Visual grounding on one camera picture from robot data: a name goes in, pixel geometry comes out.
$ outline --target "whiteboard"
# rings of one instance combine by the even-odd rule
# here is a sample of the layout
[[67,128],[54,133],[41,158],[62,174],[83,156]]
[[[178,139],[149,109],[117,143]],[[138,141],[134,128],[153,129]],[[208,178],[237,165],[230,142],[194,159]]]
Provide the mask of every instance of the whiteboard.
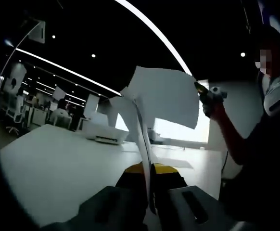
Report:
[[66,95],[66,92],[63,91],[61,88],[56,87],[53,93],[53,98],[55,98],[56,100],[60,100],[63,99]]

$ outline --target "table surface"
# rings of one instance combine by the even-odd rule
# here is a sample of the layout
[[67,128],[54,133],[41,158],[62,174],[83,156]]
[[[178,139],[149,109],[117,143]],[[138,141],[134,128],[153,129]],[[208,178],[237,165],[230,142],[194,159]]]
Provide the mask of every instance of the table surface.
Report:
[[[152,145],[152,150],[157,157],[188,161],[193,169],[177,168],[186,183],[218,199],[220,152],[161,145]],[[105,186],[115,186],[124,170],[140,161],[135,143],[101,144],[52,125],[41,126],[0,150],[12,191],[40,226],[72,218],[81,203]]]

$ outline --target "human hand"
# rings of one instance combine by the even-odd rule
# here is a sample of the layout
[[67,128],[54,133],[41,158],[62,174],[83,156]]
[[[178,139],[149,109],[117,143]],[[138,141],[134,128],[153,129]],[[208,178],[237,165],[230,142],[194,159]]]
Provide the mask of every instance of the human hand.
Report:
[[219,122],[227,116],[223,103],[215,103],[213,106],[203,104],[203,111],[207,117],[216,122]]

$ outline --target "cable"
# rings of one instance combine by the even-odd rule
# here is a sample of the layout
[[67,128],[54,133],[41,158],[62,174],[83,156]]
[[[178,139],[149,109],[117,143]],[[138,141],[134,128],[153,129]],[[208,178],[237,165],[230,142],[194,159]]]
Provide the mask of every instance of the cable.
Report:
[[226,162],[227,162],[227,159],[228,159],[228,155],[229,155],[229,151],[227,150],[227,155],[226,155],[225,163],[223,164],[223,167],[221,169],[221,174],[223,173],[223,170],[225,169]]

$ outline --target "white table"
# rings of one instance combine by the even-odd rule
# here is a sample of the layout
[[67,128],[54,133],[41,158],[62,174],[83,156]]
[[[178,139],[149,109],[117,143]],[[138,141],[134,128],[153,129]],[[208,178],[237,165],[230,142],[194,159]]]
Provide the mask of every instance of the white table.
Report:
[[[221,153],[159,145],[153,146],[153,152],[187,160],[194,169],[178,169],[187,184],[218,199]],[[41,126],[0,150],[13,192],[40,226],[72,218],[82,202],[107,185],[115,186],[124,170],[140,161],[135,143],[101,144],[52,125]]]

